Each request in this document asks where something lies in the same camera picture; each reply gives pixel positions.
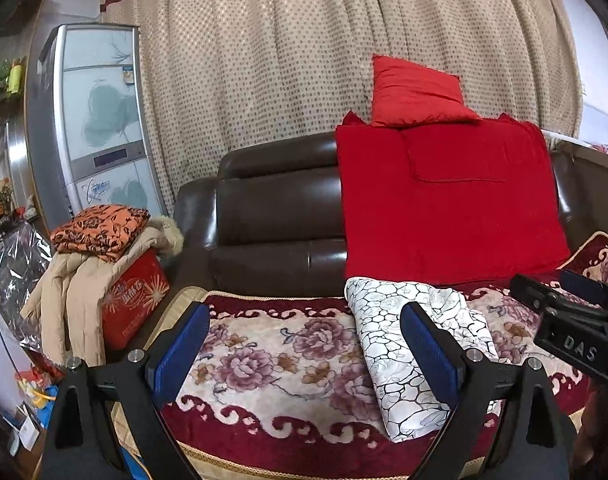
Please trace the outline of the person's right hand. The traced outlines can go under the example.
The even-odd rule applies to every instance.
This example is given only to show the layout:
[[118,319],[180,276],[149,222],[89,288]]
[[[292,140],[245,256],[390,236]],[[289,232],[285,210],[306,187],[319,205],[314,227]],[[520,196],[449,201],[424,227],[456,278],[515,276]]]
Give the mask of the person's right hand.
[[571,479],[608,479],[608,384],[591,380],[573,446]]

